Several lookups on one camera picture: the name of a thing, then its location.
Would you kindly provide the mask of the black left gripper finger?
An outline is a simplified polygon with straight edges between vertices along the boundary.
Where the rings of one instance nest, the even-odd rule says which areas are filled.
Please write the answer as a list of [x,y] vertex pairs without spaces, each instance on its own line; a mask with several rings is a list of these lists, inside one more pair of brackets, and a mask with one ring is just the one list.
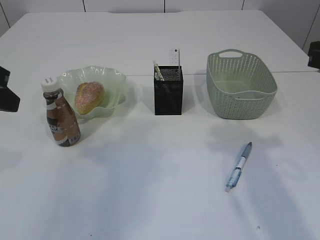
[[20,98],[8,88],[11,72],[0,67],[0,110],[16,113],[19,109]]

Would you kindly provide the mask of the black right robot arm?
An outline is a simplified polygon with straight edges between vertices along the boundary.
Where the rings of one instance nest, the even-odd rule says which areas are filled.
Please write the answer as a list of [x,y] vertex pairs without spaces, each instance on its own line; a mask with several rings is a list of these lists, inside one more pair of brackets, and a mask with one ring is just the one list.
[[314,41],[310,43],[308,50],[308,66],[316,69],[320,69],[320,41]]

